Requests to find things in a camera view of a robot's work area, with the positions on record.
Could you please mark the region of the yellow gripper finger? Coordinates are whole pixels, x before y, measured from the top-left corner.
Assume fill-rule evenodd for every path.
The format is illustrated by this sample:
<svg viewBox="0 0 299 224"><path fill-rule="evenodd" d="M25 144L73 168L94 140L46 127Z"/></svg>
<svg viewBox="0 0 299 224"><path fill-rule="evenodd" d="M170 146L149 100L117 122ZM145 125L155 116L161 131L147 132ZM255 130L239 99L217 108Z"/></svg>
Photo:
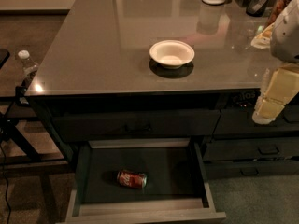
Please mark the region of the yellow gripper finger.
<svg viewBox="0 0 299 224"><path fill-rule="evenodd" d="M260 96L252 120L260 125L274 121L299 92L299 66L284 63L275 70L267 69L263 75Z"/></svg>

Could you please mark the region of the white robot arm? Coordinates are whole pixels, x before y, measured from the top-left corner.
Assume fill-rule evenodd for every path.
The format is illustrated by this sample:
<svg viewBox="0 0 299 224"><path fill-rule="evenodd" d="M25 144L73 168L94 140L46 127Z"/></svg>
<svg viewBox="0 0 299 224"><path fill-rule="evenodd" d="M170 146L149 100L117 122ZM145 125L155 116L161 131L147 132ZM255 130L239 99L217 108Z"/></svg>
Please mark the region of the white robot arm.
<svg viewBox="0 0 299 224"><path fill-rule="evenodd" d="M252 120L261 125L274 121L299 92L299 0L291 0L275 22L251 44L265 41L269 41L271 54L282 64L273 72L267 69L263 75L252 114Z"/></svg>

